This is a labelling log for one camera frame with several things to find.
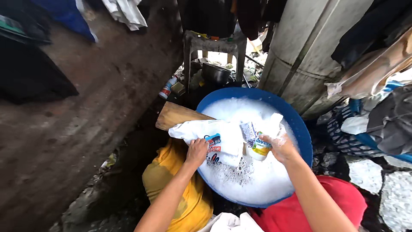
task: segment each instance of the blue fabric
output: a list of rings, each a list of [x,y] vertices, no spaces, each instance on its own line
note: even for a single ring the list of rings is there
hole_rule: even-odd
[[[75,0],[31,0],[44,8],[50,16],[63,23],[70,30],[83,35],[88,40],[96,42],[89,26],[76,7]]]
[[[313,156],[313,150],[312,150],[312,142],[311,142],[311,137],[309,134],[308,129],[306,128],[305,123],[303,122],[302,118],[299,116],[299,114],[294,110],[293,107],[291,107],[290,104],[285,102],[282,98],[260,90],[260,89],[255,89],[255,88],[238,88],[238,87],[233,87],[233,88],[223,88],[216,90],[209,95],[207,95],[197,106],[196,111],[197,112],[202,112],[208,105],[221,100],[221,99],[230,99],[232,97],[235,98],[242,98],[246,97],[249,99],[254,99],[254,100],[261,100],[262,102],[268,103],[269,105],[272,105],[275,107],[277,110],[280,111],[280,113],[284,116],[285,120],[288,122],[290,128],[293,131],[293,134],[296,137],[298,147],[300,150],[300,155],[302,156],[303,160],[309,165],[309,167],[312,167],[312,156]],[[201,177],[205,180],[206,184],[209,185],[213,191],[215,191],[217,194],[221,195],[223,198],[232,201],[222,195],[219,191],[217,191],[212,185],[208,183],[208,181],[204,178],[204,175],[201,173],[201,171],[198,169],[199,174]],[[270,204],[266,205],[254,205],[254,204],[248,204],[244,202],[235,202],[240,205],[244,206],[249,206],[249,207],[255,207],[255,208],[267,208],[275,203],[280,202],[283,199],[279,199],[275,202],[272,202]]]

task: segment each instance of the wooden plank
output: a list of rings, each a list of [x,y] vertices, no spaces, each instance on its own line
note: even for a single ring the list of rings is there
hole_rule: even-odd
[[[156,121],[156,128],[168,131],[177,124],[193,120],[214,119],[194,110],[179,106],[172,102],[166,102]]]

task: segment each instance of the hand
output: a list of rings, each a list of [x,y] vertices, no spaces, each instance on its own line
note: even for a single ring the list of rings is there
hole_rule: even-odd
[[[205,161],[208,150],[209,142],[206,141],[206,139],[196,139],[190,141],[185,163],[190,164],[197,169],[203,161]]]
[[[261,134],[259,138],[262,141],[268,142],[272,145],[272,153],[275,158],[286,165],[288,161],[293,161],[300,158],[299,152],[296,150],[295,146],[290,140],[288,134],[284,134],[282,138],[272,139],[268,135]]]

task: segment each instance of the soap suds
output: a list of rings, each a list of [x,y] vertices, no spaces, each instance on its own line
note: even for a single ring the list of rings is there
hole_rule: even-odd
[[[264,125],[273,113],[279,111],[260,100],[231,98],[214,102],[202,113],[227,122],[257,122]],[[281,124],[296,146],[296,139],[287,122],[282,120]],[[264,128],[257,130],[265,133]],[[200,166],[200,171],[211,187],[233,201],[269,204],[294,192],[285,166],[275,159],[272,152],[264,161],[243,155],[238,167],[206,161]]]

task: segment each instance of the rubble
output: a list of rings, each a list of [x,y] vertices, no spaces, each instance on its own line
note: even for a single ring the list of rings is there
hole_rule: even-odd
[[[349,166],[351,183],[370,192],[378,194],[382,188],[382,167],[370,159],[357,156],[345,156]]]
[[[412,172],[385,175],[379,214],[393,232],[412,230]]]
[[[392,156],[385,156],[384,158],[388,162],[389,165],[392,165],[392,166],[395,166],[395,167],[398,167],[398,168],[410,168],[410,169],[412,169],[412,164],[410,164],[408,162],[399,160],[399,159],[397,159],[395,157],[392,157]]]
[[[339,152],[328,152],[323,156],[322,167],[328,168],[336,163]]]
[[[313,146],[313,155],[319,155],[322,154],[325,151],[326,145],[323,144],[317,144],[316,146]]]

